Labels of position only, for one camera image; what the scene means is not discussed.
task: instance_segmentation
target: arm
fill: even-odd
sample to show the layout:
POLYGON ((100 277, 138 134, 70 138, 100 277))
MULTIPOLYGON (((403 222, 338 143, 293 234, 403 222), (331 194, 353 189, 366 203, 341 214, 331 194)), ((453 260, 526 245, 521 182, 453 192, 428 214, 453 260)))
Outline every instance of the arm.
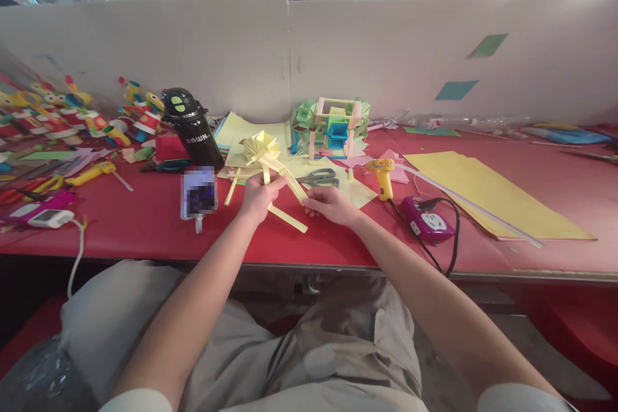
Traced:
POLYGON ((416 322, 476 399, 501 383, 533 386, 559 397, 489 317, 425 259, 349 204, 336 188, 316 187, 308 195, 304 201, 308 212, 345 225, 360 237, 416 322))
POLYGON ((124 370, 113 396, 136 388, 155 389, 174 410, 242 264, 245 251, 267 207, 287 182, 262 175, 247 181, 243 206, 152 321, 124 370))

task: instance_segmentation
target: red chair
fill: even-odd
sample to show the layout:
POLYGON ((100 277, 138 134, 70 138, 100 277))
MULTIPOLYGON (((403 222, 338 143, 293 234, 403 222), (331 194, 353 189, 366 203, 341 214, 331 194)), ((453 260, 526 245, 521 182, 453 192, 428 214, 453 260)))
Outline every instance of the red chair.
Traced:
POLYGON ((618 410, 618 288, 525 285, 507 291, 544 338, 612 396, 569 399, 573 406, 618 410))

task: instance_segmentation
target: white partition wall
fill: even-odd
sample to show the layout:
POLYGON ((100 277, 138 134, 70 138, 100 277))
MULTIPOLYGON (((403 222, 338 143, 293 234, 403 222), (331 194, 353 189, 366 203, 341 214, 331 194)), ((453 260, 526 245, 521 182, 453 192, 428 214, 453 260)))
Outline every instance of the white partition wall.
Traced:
MULTIPOLYGON (((8 50, 55 86, 72 75, 98 105, 125 103, 124 76, 156 93, 185 87, 211 114, 233 109, 269 122, 290 114, 287 15, 288 0, 0 8, 0 54, 8 50)), ((6 56, 0 71, 23 76, 6 56)))
POLYGON ((411 113, 618 121, 618 0, 386 0, 290 3, 292 102, 371 103, 411 113), (470 58, 508 33, 492 57, 470 58), (447 81, 479 82, 436 101, 447 81))
MULTIPOLYGON (((0 72, 71 74, 110 112, 118 76, 211 114, 280 121, 306 98, 412 113, 618 121, 618 0, 129 0, 0 9, 0 72), (470 58, 489 34, 508 37, 470 58), (447 81, 479 82, 460 101, 447 81)), ((9 90, 0 82, 0 89, 9 90)))

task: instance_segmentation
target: bottle lid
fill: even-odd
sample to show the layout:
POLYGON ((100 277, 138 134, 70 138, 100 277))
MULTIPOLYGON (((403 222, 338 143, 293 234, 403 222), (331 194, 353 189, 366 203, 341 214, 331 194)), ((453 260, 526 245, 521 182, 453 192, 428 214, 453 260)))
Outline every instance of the bottle lid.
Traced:
POLYGON ((161 100, 165 105, 165 119, 179 120, 203 113, 203 108, 200 102, 193 98, 193 95, 181 87, 167 89, 161 100))

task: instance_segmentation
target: yellow glue gun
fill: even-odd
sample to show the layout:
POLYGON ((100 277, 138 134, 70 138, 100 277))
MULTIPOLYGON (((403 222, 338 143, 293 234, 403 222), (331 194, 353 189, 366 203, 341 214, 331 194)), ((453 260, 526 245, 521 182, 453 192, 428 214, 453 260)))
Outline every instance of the yellow glue gun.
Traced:
POLYGON ((68 183, 69 185, 77 187, 79 185, 82 185, 83 183, 88 182, 88 180, 92 180, 95 177, 100 176, 101 174, 110 174, 115 170, 116 170, 116 166, 114 165, 114 163, 105 161, 105 162, 97 164, 91 169, 88 169, 85 173, 81 174, 78 177, 71 177, 71 178, 66 179, 65 182, 68 183))
POLYGON ((393 199, 393 187, 391 185, 391 171, 395 170, 393 160, 372 160, 365 164, 370 171, 375 171, 380 183, 380 201, 393 199))

